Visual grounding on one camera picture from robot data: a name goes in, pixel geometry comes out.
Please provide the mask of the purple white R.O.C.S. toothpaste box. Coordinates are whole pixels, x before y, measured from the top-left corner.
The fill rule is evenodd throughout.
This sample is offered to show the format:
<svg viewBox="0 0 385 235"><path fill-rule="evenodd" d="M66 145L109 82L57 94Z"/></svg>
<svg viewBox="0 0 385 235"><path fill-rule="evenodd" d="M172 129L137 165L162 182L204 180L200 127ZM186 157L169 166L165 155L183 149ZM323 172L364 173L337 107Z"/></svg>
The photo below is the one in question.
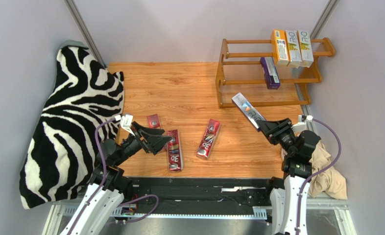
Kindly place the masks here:
<svg viewBox="0 0 385 235"><path fill-rule="evenodd" d="M260 124L262 121L266 121L265 117L262 116L259 111L253 107L253 105L247 100L242 93L237 93L232 97L232 103L235 104L242 114L248 119L253 127L260 132Z"/></svg>

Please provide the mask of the orange white R.O.C.S. toothpaste box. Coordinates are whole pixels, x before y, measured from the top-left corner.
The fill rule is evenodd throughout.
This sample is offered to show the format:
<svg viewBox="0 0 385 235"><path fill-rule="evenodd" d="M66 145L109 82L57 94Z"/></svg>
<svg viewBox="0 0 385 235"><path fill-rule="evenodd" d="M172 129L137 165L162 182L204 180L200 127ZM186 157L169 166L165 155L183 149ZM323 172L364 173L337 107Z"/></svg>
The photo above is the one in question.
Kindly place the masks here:
<svg viewBox="0 0 385 235"><path fill-rule="evenodd" d="M301 66L309 68L314 62L310 34L308 31L298 30L297 36L302 58Z"/></svg>

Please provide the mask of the silver yellow R.O.C.S. toothpaste box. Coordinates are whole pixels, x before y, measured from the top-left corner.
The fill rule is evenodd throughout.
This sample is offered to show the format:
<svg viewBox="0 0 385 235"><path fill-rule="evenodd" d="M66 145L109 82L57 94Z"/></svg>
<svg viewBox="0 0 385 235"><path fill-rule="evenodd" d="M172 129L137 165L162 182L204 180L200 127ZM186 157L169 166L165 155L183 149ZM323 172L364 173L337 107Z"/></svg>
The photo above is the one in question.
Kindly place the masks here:
<svg viewBox="0 0 385 235"><path fill-rule="evenodd" d="M298 68L302 63L302 57L297 32L295 30L285 30L285 34L289 54L288 66Z"/></svg>

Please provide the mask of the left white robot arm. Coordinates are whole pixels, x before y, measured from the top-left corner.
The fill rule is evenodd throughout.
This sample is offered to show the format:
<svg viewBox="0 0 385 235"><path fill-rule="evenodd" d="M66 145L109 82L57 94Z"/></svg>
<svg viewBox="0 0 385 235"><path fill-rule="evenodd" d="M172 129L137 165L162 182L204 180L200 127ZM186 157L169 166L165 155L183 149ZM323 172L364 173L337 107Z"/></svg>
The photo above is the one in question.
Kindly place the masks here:
<svg viewBox="0 0 385 235"><path fill-rule="evenodd" d="M133 181L117 166L140 150L156 155L172 139L163 129L144 127L130 118L116 117L111 121L118 121L129 136L121 144L110 140L100 143L99 129L95 130L100 163L93 171L83 200L61 232L63 235L99 234L117 207L135 202Z"/></svg>

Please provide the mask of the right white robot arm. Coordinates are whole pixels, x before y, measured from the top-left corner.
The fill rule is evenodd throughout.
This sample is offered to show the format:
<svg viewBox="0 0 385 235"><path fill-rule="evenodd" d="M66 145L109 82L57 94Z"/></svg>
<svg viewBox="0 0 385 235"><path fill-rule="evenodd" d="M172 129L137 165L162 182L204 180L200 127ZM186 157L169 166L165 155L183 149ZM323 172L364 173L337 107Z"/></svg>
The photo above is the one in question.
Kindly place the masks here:
<svg viewBox="0 0 385 235"><path fill-rule="evenodd" d="M307 130L307 122L312 116L300 116L293 125L290 119L267 121L256 120L270 144L279 144L285 151L282 162L283 178L273 177L269 186L269 199L272 204L272 234L307 234L307 198L310 180L313 176L312 154L320 136Z"/></svg>

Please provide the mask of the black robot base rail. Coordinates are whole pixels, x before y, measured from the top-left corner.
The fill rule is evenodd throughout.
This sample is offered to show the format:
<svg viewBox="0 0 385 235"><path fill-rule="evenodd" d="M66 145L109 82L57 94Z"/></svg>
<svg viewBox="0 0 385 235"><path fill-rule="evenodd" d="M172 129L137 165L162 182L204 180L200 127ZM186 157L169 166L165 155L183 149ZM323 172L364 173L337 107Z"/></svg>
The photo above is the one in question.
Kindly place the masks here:
<svg viewBox="0 0 385 235"><path fill-rule="evenodd" d="M133 223L148 216L175 218L248 218L272 220L271 179L129 177L134 203L117 207L110 217Z"/></svg>

